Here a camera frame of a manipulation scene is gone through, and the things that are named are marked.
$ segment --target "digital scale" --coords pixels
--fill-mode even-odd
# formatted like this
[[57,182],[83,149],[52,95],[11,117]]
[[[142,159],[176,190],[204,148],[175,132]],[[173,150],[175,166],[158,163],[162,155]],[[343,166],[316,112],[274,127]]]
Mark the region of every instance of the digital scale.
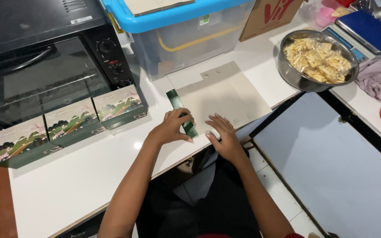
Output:
[[323,32],[346,45],[359,63],[381,57],[381,22],[363,10],[339,17]]

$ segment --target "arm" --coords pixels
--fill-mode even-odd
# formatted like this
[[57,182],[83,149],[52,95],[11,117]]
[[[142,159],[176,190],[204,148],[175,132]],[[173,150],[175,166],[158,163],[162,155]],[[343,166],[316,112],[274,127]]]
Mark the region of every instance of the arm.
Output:
[[183,112],[190,114],[185,108],[167,112],[164,121],[149,133],[111,199],[99,228],[98,238],[132,236],[161,146],[177,140],[192,142],[192,138],[179,132],[182,123],[194,122],[191,115],[179,118]]
[[231,123],[218,114],[209,118],[212,121],[206,121],[206,123],[217,130],[221,137],[221,143],[210,133],[207,133],[206,136],[215,150],[223,158],[230,161],[239,172],[262,236],[264,238],[283,238],[294,233],[292,226],[255,173],[252,163],[239,143]]

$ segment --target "purple towel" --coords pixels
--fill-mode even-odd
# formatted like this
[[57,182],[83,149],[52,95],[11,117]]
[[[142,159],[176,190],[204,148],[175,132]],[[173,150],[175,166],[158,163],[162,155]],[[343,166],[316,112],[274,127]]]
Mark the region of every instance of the purple towel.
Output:
[[381,100],[381,58],[359,65],[359,74],[355,82],[368,95]]

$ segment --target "black pants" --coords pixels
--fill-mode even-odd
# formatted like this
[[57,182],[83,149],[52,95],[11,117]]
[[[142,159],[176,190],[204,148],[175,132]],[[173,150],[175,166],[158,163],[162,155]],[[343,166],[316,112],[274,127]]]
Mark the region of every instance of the black pants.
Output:
[[236,168],[221,156],[205,199],[191,207],[160,180],[149,183],[136,220],[139,238],[195,238],[225,234],[261,238],[260,230]]

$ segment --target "metal bowl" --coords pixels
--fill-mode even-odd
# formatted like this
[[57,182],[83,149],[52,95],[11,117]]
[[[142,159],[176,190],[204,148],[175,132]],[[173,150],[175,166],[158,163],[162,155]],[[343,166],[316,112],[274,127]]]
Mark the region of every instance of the metal bowl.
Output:
[[[283,49],[287,45],[293,43],[293,39],[303,39],[303,38],[316,38],[320,42],[332,43],[332,48],[331,48],[332,50],[339,50],[341,52],[341,55],[344,58],[346,58],[349,62],[351,62],[351,64],[355,65],[355,67],[349,70],[349,73],[345,77],[344,83],[341,83],[341,84],[320,83],[316,81],[315,79],[309,78],[303,73],[299,73],[299,71],[296,70],[289,63],[289,61],[286,59],[286,56],[284,55]],[[288,84],[292,85],[293,87],[299,90],[303,90],[307,92],[321,92],[324,90],[331,89],[332,87],[335,87],[335,86],[343,86],[346,84],[350,84],[358,76],[359,64],[358,64],[357,58],[352,53],[352,51],[348,49],[344,44],[335,40],[334,38],[331,38],[330,36],[315,30],[296,30],[286,35],[283,38],[282,43],[280,44],[280,53],[278,54],[278,72]]]

